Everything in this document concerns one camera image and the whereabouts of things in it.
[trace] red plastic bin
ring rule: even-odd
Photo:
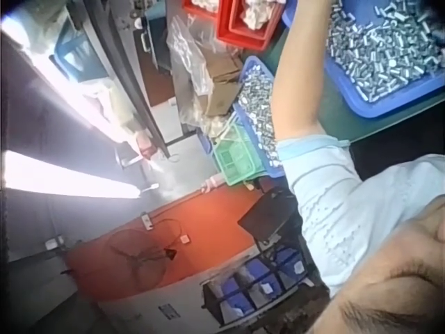
[[[281,16],[284,11],[284,5],[280,3],[274,3],[272,9],[272,16],[269,22],[266,22],[261,29],[252,30],[241,19],[241,15],[248,5],[245,5],[244,0],[234,1],[232,11],[230,14],[229,30],[239,35],[244,35],[251,38],[258,38],[262,40],[271,39],[272,35],[277,28],[278,22],[281,20]]]
[[[230,31],[230,19],[232,17],[232,6],[235,6],[238,2],[243,0],[220,0],[220,7],[218,10],[218,24],[216,25],[216,37],[223,42],[234,45],[236,47],[242,47],[245,49],[251,49],[255,51],[263,51],[267,48],[272,34],[269,38],[253,38],[239,33]]]
[[[205,19],[216,21],[218,13],[212,13],[192,3],[192,0],[182,0],[182,8],[188,13]]]

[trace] blue plastic tray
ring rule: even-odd
[[[260,65],[263,72],[268,77],[270,77],[271,80],[274,79],[272,73],[270,73],[268,68],[258,59],[258,57],[250,56],[244,62],[244,67],[243,67],[243,70],[241,71],[241,75],[239,77],[239,82],[242,83],[244,81],[245,73],[255,65]],[[249,117],[246,115],[243,107],[239,105],[238,100],[236,100],[234,103],[234,110],[235,110],[236,114],[238,115],[239,120],[241,121],[242,126],[244,127],[245,131],[247,132],[250,140],[252,141],[253,146],[257,150],[258,156],[261,159],[261,162],[263,163],[264,169],[266,170],[267,174],[272,178],[284,176],[283,168],[271,166],[269,164],[270,160],[267,157],[266,152],[264,152],[261,148],[258,147],[258,144],[259,144],[258,137],[252,128],[252,123],[250,122]]]
[[[390,0],[343,0],[343,5],[345,11],[352,13],[359,24],[367,24],[371,21],[375,24],[380,24],[382,19],[375,16],[373,7],[385,7],[389,2]],[[297,0],[287,1],[282,16],[282,20],[287,26],[292,24],[296,6]],[[442,70],[435,76],[425,76],[420,80],[410,83],[408,86],[395,93],[384,97],[378,102],[371,104],[365,102],[359,96],[354,85],[350,82],[343,69],[341,69],[341,67],[339,67],[329,56],[326,56],[325,71],[337,85],[337,88],[340,90],[340,93],[343,95],[348,106],[357,115],[365,118],[375,118],[384,115],[404,104],[417,100],[420,97],[445,86],[445,71]]]

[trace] pile of screws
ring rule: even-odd
[[[395,0],[386,8],[374,7],[383,18],[381,25],[362,26],[353,14],[344,12],[341,0],[334,3],[327,51],[364,101],[377,102],[445,67],[428,13],[418,15],[417,10],[416,0]]]
[[[260,65],[254,65],[245,73],[238,103],[249,117],[258,137],[258,146],[265,152],[270,166],[279,167],[282,163],[278,159],[270,112],[272,87],[272,79],[263,72]]]

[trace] blue bin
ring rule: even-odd
[[[54,47],[54,60],[76,82],[108,76],[86,34],[75,31],[68,19],[63,24]]]
[[[368,24],[369,22],[380,24],[382,19],[375,16],[373,7],[386,7],[389,2],[390,0],[343,0],[343,6],[346,12],[352,13],[356,17],[359,24]],[[282,20],[287,26],[292,24],[296,7],[297,0],[287,1],[282,16]],[[445,71],[442,70],[435,76],[425,76],[420,80],[414,81],[375,103],[368,103],[359,96],[359,93],[355,90],[354,85],[350,82],[343,69],[328,55],[325,59],[325,71],[337,85],[348,106],[357,115],[365,118],[375,118],[389,113],[445,85]]]
[[[266,265],[258,259],[253,259],[245,264],[245,267],[248,269],[249,273],[256,279],[260,278],[267,273],[270,273],[270,270]],[[277,278],[274,274],[270,274],[263,278],[259,284],[261,285],[261,289],[264,294],[270,299],[276,299],[278,296],[282,294],[282,288],[277,281]]]
[[[296,272],[301,266],[304,266],[303,256],[297,250],[292,248],[282,248],[277,252],[275,262],[279,270],[295,283],[301,282],[307,276],[307,270],[303,267],[303,272]]]
[[[233,277],[229,278],[221,285],[221,290],[224,296],[233,291],[236,291],[239,288],[239,285],[236,283]],[[231,308],[237,310],[237,312],[241,311],[242,314],[240,314],[240,317],[248,315],[249,313],[252,313],[254,311],[253,306],[249,303],[249,301],[244,297],[242,293],[235,294],[234,296],[229,297],[227,299],[227,303],[230,305]]]
[[[245,62],[244,62],[244,66],[243,69],[241,70],[241,75],[239,77],[239,82],[243,83],[245,77],[246,77],[246,72],[248,70],[250,70],[252,67],[256,66],[256,65],[260,65],[264,74],[270,78],[270,80],[273,81],[274,76],[272,75],[272,73],[270,73],[269,69],[263,64],[263,62],[261,62],[258,57],[256,56],[250,56],[248,57]],[[261,162],[263,164],[264,169],[266,170],[266,173],[272,177],[272,178],[278,178],[281,176],[284,176],[284,169],[283,167],[273,167],[270,165],[270,160],[267,157],[267,154],[264,150],[262,150],[261,148],[259,148],[258,144],[259,144],[259,140],[257,135],[255,134],[255,131],[252,128],[252,123],[250,121],[249,116],[247,116],[247,114],[245,113],[245,110],[243,109],[243,107],[238,103],[238,100],[235,100],[235,103],[233,105],[234,110],[236,112],[236,114],[239,117],[239,121],[241,122],[241,125],[243,126],[243,128],[245,129],[246,133],[248,134],[250,141],[252,141],[252,144],[255,148],[255,150],[258,153],[259,158],[261,159]]]

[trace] orange wall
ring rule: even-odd
[[[157,287],[217,267],[251,247],[253,239],[238,226],[238,220],[260,196],[259,191],[248,191],[244,186],[222,186],[208,194],[194,193],[150,212],[154,224],[154,229],[147,232],[150,239],[162,246],[173,243],[171,248],[178,252],[173,261],[167,261],[165,275]],[[145,231],[140,218],[124,224],[119,230],[126,228]],[[118,284],[113,279],[129,271],[122,260],[104,259],[106,240],[113,232],[116,231],[71,250],[66,258],[67,264],[74,269],[73,277],[79,290],[97,301],[143,292],[130,278]],[[187,234],[191,242],[181,244],[177,240],[181,234]]]

